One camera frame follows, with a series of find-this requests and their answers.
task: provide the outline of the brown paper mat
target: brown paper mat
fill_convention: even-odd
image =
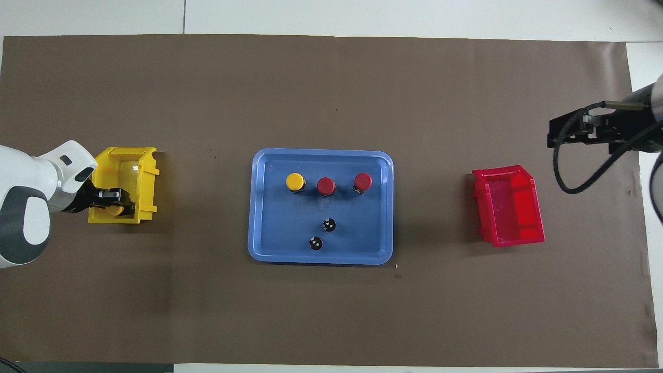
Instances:
[[[39,155],[155,146],[139,226],[58,214],[0,271],[0,352],[20,360],[655,366],[635,153],[555,184],[548,120],[630,92],[624,44],[241,35],[7,37],[1,142]],[[395,163],[394,256],[274,265],[247,252],[263,147]],[[605,146],[569,146],[576,185]],[[473,169],[536,179],[545,244],[480,241]]]

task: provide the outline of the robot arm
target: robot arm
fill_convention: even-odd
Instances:
[[[75,141],[30,157],[0,145],[0,267],[36,259],[50,236],[50,213],[69,206],[97,167]]]
[[[593,115],[596,108],[615,111],[605,115]],[[587,181],[570,188],[562,180],[558,166],[558,155],[563,143],[607,143],[611,156]],[[589,188],[601,175],[627,151],[657,153],[663,150],[663,75],[640,90],[633,92],[623,101],[602,101],[567,113],[550,121],[548,147],[553,151],[553,170],[560,188],[566,193],[576,194]],[[652,203],[663,222],[663,155],[652,171],[650,191]]]

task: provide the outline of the red bin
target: red bin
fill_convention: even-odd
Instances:
[[[499,248],[546,240],[532,175],[520,165],[472,173],[484,241]]]

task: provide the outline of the small bottle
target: small bottle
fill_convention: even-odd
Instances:
[[[367,173],[360,173],[355,176],[355,192],[363,194],[366,190],[369,190],[373,185],[373,179]]]
[[[286,178],[286,186],[293,193],[299,193],[306,190],[306,179],[301,174],[291,173]]]
[[[318,192],[321,196],[331,196],[336,191],[336,183],[328,177],[323,177],[318,181]]]

